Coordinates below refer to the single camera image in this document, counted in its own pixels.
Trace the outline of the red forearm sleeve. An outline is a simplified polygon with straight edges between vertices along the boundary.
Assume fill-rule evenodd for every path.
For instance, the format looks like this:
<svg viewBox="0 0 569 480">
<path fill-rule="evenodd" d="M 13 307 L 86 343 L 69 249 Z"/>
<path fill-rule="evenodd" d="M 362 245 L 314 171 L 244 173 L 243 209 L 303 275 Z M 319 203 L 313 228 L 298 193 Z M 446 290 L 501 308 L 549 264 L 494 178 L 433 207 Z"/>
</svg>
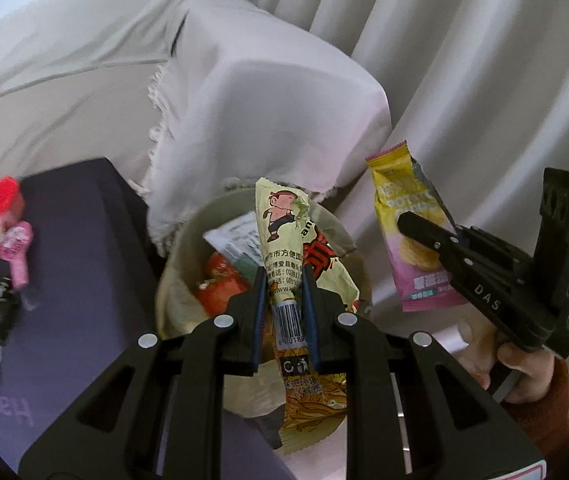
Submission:
<svg viewBox="0 0 569 480">
<path fill-rule="evenodd" d="M 554 375 L 541 400 L 504 403 L 505 410 L 549 462 L 569 452 L 569 370 L 555 359 Z"/>
</svg>

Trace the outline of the right hand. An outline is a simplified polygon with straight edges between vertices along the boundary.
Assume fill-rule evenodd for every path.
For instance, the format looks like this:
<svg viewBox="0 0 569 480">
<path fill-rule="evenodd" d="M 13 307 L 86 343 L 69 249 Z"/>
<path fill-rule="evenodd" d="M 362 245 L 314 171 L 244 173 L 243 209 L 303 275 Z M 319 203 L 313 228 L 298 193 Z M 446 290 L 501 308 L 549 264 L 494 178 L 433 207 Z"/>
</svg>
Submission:
<svg viewBox="0 0 569 480">
<path fill-rule="evenodd" d="M 555 370 L 555 356 L 545 349 L 532 353 L 520 350 L 512 342 L 497 342 L 497 328 L 477 310 L 463 315 L 457 324 L 466 348 L 458 362 L 487 390 L 490 371 L 496 363 L 521 373 L 516 385 L 505 396 L 512 404 L 533 403 L 547 395 Z"/>
</svg>

